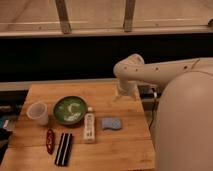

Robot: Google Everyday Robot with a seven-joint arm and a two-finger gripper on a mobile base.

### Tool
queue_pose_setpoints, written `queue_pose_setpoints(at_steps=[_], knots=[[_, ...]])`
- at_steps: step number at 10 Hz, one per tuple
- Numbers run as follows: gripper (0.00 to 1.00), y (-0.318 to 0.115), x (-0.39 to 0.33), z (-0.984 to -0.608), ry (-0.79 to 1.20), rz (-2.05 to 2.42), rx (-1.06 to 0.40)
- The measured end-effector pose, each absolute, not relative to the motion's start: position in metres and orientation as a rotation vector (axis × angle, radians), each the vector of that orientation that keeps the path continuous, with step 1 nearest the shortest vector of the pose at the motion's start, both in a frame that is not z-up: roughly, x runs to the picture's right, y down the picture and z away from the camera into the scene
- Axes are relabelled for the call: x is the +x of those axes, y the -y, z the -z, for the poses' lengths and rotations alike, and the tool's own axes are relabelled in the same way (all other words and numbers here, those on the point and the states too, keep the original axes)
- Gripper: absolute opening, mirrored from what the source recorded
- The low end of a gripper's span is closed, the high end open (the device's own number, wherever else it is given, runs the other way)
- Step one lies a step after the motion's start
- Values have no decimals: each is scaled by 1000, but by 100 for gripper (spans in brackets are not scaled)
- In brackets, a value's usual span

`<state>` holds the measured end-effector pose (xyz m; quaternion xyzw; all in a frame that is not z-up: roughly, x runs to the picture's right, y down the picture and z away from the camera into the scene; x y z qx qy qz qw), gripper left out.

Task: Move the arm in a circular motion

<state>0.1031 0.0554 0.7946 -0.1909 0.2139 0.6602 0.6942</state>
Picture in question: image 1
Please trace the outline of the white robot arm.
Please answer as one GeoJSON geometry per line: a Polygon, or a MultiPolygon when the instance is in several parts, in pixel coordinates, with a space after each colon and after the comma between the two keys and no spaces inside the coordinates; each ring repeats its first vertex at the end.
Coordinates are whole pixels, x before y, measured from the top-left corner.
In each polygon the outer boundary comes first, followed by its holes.
{"type": "Polygon", "coordinates": [[[139,81],[163,89],[155,128],[155,171],[213,171],[213,57],[147,64],[132,54],[113,68],[120,96],[139,81]]]}

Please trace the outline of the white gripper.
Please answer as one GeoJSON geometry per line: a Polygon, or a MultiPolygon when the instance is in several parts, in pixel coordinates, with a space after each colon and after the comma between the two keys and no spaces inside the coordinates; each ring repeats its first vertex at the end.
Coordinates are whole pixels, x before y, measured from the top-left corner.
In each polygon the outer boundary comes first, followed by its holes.
{"type": "Polygon", "coordinates": [[[120,99],[120,95],[122,96],[133,96],[135,93],[136,84],[134,82],[122,81],[120,80],[118,83],[118,93],[115,93],[114,101],[120,99]]]}

